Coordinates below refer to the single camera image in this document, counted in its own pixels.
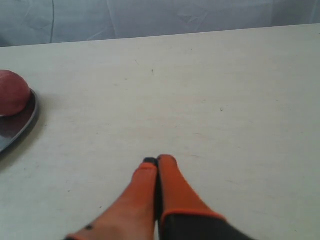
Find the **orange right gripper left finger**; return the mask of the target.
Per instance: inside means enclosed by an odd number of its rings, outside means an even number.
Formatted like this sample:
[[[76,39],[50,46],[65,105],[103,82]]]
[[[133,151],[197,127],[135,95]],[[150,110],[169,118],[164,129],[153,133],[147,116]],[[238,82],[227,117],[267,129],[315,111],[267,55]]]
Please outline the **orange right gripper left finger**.
[[[118,199],[97,219],[66,240],[153,240],[156,224],[157,159],[147,157]]]

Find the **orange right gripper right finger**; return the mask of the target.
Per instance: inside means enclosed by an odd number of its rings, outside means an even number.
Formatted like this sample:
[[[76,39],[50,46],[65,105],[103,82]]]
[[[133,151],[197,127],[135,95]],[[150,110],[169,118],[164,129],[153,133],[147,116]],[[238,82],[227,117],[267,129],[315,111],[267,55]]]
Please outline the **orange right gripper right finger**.
[[[161,240],[252,239],[202,201],[184,178],[173,156],[162,154],[157,161],[162,201]]]

